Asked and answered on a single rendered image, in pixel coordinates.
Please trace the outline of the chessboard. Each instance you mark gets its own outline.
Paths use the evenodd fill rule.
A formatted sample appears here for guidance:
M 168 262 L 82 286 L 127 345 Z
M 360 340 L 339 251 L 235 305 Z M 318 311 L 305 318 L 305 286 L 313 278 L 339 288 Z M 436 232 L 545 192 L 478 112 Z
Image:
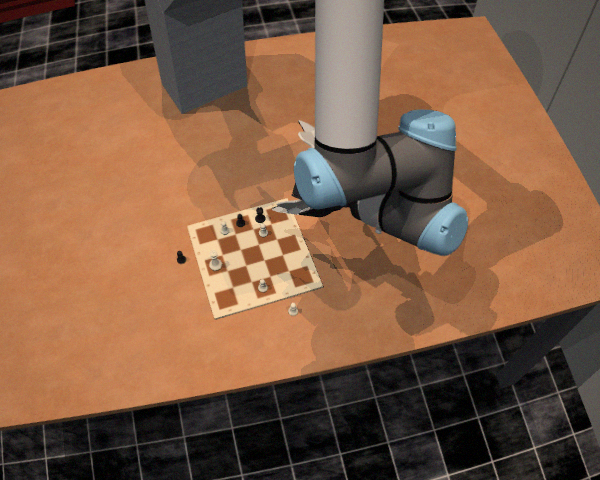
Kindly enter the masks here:
M 294 214 L 272 210 L 283 201 L 288 199 L 257 206 L 263 223 L 256 222 L 253 207 L 187 226 L 214 319 L 323 288 Z M 238 214 L 243 227 L 236 225 Z M 226 235 L 220 232 L 223 221 Z M 259 235 L 261 224 L 266 237 Z M 217 271 L 209 266 L 211 250 L 222 262 Z M 261 279 L 266 292 L 258 290 Z

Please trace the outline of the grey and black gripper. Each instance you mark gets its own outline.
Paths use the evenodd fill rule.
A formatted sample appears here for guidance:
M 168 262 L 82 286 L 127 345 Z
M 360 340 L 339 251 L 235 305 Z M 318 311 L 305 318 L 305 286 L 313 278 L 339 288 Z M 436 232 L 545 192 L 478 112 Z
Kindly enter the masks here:
M 298 136 L 300 137 L 300 139 L 303 142 L 305 142 L 306 144 L 308 144 L 309 146 L 314 148 L 315 127 L 313 127 L 310 124 L 303 122 L 301 120 L 299 120 L 299 124 L 302 127 L 303 131 L 307 131 L 307 132 L 299 132 Z M 358 212 L 358 204 L 357 204 L 358 201 L 347 203 L 345 206 L 334 206 L 334 207 L 329 207 L 329 208 L 324 208 L 324 209 L 312 209 L 302 200 L 302 198 L 298 192 L 296 183 L 294 185 L 294 189 L 293 189 L 291 196 L 297 198 L 298 200 L 279 202 L 279 203 L 277 203 L 276 207 L 272 208 L 272 210 L 276 211 L 276 212 L 280 212 L 280 213 L 287 213 L 287 214 L 296 214 L 296 215 L 304 215 L 304 216 L 312 216 L 312 217 L 324 217 L 324 216 L 327 216 L 330 213 L 332 213 L 334 211 L 338 211 L 346 206 L 345 208 L 347 208 L 347 207 L 350 208 L 351 214 L 354 218 L 362 221 L 360 219 L 359 212 Z M 280 207 L 278 205 L 280 205 Z M 285 207 L 286 209 L 282 208 L 282 207 Z

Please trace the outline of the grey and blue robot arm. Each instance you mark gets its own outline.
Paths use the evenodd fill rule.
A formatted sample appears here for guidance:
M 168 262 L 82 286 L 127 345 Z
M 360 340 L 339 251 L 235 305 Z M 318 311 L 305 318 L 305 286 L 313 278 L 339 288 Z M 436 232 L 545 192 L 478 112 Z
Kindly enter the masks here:
M 384 0 L 315 0 L 315 139 L 296 157 L 295 183 L 312 209 L 358 201 L 377 234 L 447 256 L 468 228 L 452 202 L 455 122 L 412 110 L 399 132 L 377 136 L 383 16 Z

